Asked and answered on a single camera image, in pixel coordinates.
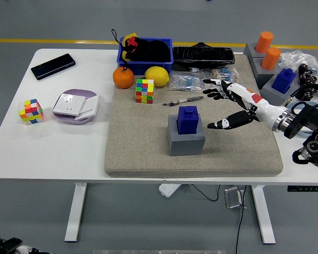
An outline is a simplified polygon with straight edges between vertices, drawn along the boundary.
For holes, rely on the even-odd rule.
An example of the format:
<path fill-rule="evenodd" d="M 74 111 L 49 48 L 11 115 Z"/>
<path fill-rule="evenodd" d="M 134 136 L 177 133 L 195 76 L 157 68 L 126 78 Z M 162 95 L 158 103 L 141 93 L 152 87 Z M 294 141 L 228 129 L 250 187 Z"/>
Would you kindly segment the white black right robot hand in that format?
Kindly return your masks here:
<path fill-rule="evenodd" d="M 230 130 L 253 122 L 264 122 L 267 127 L 277 131 L 281 123 L 280 116 L 287 110 L 284 106 L 271 105 L 266 99 L 252 90 L 238 84 L 221 79 L 204 79 L 205 84 L 213 84 L 214 88 L 204 90 L 203 93 L 214 100 L 229 99 L 243 108 L 216 123 L 209 123 L 209 129 Z"/>

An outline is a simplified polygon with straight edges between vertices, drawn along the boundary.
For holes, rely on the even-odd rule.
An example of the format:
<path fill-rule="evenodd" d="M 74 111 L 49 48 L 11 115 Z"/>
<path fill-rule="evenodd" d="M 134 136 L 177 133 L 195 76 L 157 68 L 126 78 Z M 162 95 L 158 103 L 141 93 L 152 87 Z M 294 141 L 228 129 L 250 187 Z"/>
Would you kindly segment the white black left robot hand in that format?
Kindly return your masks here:
<path fill-rule="evenodd" d="M 8 240 L 0 238 L 0 254 L 8 253 L 49 254 L 49 252 L 23 245 L 22 240 L 19 238 L 10 238 Z"/>

